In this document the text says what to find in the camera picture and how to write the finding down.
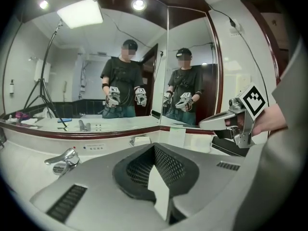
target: faucet handle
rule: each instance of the faucet handle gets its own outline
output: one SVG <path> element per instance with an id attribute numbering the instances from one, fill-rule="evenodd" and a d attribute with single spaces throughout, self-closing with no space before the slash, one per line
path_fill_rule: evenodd
<path id="1" fill-rule="evenodd" d="M 77 165 L 79 163 L 78 153 L 73 148 L 69 148 L 60 156 L 47 159 L 44 162 L 45 164 L 50 165 L 50 164 L 59 163 L 61 161 L 67 163 L 70 166 Z"/>

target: wristband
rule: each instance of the wristband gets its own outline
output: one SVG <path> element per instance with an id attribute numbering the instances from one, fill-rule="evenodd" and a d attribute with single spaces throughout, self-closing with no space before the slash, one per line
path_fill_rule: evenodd
<path id="1" fill-rule="evenodd" d="M 102 84 L 102 88 L 104 89 L 104 87 L 109 87 L 109 84 L 103 83 L 103 84 Z"/>
<path id="2" fill-rule="evenodd" d="M 195 93 L 195 95 L 199 95 L 200 97 L 201 97 L 201 95 L 202 95 L 202 92 L 200 92 L 200 91 L 197 91 L 196 93 Z"/>

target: black t-shirt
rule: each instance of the black t-shirt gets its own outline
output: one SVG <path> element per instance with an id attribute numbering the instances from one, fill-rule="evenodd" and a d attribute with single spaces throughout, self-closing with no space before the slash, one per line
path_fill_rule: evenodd
<path id="1" fill-rule="evenodd" d="M 143 85 L 140 67 L 112 58 L 106 62 L 101 78 L 104 76 L 109 77 L 109 86 L 118 87 L 120 106 L 134 106 L 134 88 Z"/>
<path id="2" fill-rule="evenodd" d="M 168 85 L 174 87 L 171 105 L 175 108 L 183 93 L 190 92 L 193 96 L 196 92 L 204 90 L 200 67 L 196 66 L 187 70 L 177 69 L 173 71 Z M 192 109 L 189 112 L 196 112 L 195 104 L 192 105 Z"/>

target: door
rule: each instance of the door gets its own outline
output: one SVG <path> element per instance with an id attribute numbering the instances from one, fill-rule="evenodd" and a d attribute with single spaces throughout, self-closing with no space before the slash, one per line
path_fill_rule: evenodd
<path id="1" fill-rule="evenodd" d="M 147 104 L 145 107 L 142 107 L 141 105 L 137 105 L 137 103 L 135 102 L 136 116 L 148 116 L 151 113 L 157 49 L 158 44 L 156 44 L 152 49 L 150 49 L 139 62 L 143 79 L 143 88 L 146 91 Z"/>
<path id="2" fill-rule="evenodd" d="M 196 125 L 215 114 L 217 98 L 217 64 L 198 66 L 203 76 L 204 92 L 196 103 Z"/>

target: recessed light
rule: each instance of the recessed light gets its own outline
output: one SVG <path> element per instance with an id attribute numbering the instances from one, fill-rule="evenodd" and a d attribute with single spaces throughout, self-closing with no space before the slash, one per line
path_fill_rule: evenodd
<path id="1" fill-rule="evenodd" d="M 45 10 L 48 7 L 48 2 L 46 0 L 43 0 L 39 3 L 39 6 Z"/>
<path id="2" fill-rule="evenodd" d="M 132 7 L 135 10 L 141 11 L 141 10 L 145 9 L 146 3 L 142 0 L 135 0 L 135 1 L 133 1 Z"/>

